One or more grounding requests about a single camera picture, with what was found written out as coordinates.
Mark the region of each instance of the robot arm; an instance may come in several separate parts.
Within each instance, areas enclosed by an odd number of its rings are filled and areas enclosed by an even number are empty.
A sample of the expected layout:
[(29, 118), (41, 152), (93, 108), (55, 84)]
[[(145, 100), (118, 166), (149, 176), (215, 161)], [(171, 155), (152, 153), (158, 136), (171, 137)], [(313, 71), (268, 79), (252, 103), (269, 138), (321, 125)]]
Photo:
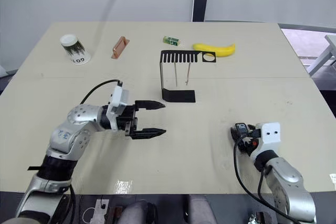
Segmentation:
[[(275, 207), (301, 223), (316, 223), (315, 204), (303, 186), (302, 175), (276, 154), (280, 144), (280, 124), (247, 127), (245, 123), (237, 123), (236, 128), (231, 128), (231, 134), (234, 141), (240, 141), (239, 150), (249, 155), (258, 171), (264, 171)], [(277, 219), (279, 223), (292, 223), (279, 214)]]
[(127, 105), (128, 91), (121, 86), (118, 82), (108, 105), (80, 104), (53, 131), (42, 165), (29, 168), (38, 172), (32, 177), (16, 217), (34, 219), (41, 224), (62, 221), (69, 201), (64, 192), (69, 189), (77, 161), (94, 132), (124, 130), (125, 135), (133, 139), (152, 138), (166, 132), (156, 128), (137, 131), (136, 111), (165, 106), (155, 101), (135, 101), (134, 105)]

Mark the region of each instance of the orange rectangular object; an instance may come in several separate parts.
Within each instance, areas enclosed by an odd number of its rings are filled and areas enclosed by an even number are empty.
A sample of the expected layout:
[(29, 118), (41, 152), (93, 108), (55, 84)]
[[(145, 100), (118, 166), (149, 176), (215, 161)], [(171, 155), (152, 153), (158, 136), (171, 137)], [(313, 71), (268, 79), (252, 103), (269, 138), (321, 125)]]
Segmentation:
[(129, 42), (130, 41), (128, 39), (126, 39), (124, 36), (121, 36), (120, 39), (118, 40), (118, 42), (116, 43), (116, 45), (113, 48), (112, 58), (113, 59), (118, 59), (119, 56), (121, 55), (122, 51), (124, 50), (124, 48), (126, 47), (126, 45)]

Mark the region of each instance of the beige table surface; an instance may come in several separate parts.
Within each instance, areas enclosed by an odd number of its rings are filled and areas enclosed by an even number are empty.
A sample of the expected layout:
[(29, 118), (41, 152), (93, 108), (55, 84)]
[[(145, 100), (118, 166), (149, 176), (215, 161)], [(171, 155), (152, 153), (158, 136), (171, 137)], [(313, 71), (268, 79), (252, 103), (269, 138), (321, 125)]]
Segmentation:
[[(0, 190), (24, 191), (40, 165), (50, 134), (96, 84), (119, 78), (129, 102), (157, 100), (165, 109), (140, 111), (138, 128), (167, 132), (150, 140), (123, 133), (96, 133), (74, 172), (82, 194), (113, 194), (118, 181), (132, 182), (129, 193), (243, 193), (233, 169), (229, 128), (236, 122), (281, 123), (279, 155), (298, 169), (309, 191), (330, 191), (336, 173), (336, 119), (276, 24), (259, 23), (106, 23), (98, 47), (99, 23), (53, 24), (0, 96)], [(73, 65), (58, 39), (75, 33), (95, 52), (89, 63)], [(130, 39), (118, 60), (110, 59), (121, 35)], [(164, 35), (181, 39), (179, 48), (163, 44)], [(196, 103), (167, 103), (161, 98), (162, 49), (190, 49), (194, 42), (229, 45), (233, 56), (216, 64), (194, 64), (188, 88)], [(185, 88), (186, 66), (177, 68)], [(173, 87), (173, 68), (164, 69)], [(88, 99), (106, 104), (113, 84)], [(259, 173), (246, 155), (239, 167), (256, 191)]]

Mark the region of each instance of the paper cup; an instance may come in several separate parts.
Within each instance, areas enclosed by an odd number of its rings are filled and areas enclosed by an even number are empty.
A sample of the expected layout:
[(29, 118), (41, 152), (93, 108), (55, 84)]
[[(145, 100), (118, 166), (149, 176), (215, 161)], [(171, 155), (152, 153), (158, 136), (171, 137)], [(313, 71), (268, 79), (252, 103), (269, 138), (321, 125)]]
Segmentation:
[(65, 34), (59, 39), (59, 41), (74, 64), (83, 65), (91, 59), (90, 54), (85, 51), (76, 35)]

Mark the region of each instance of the yellow banana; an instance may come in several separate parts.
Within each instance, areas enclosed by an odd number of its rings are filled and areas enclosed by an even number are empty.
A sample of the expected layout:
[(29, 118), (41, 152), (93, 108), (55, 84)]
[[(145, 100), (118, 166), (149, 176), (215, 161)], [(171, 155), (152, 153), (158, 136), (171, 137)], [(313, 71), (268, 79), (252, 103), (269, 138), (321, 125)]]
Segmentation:
[(236, 51), (236, 44), (232, 44), (228, 47), (213, 47), (206, 44), (194, 44), (194, 50), (197, 51), (209, 51), (215, 52), (216, 57), (226, 57), (233, 54)]

